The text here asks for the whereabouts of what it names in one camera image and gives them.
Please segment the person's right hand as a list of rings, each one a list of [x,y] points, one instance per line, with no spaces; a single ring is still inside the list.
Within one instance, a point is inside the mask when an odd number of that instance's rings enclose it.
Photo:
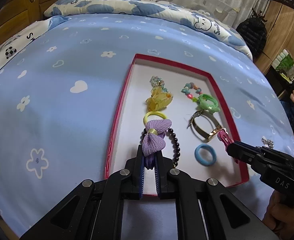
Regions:
[[[294,208],[290,208],[281,203],[282,195],[273,191],[267,206],[263,223],[279,239],[290,239],[294,235]]]

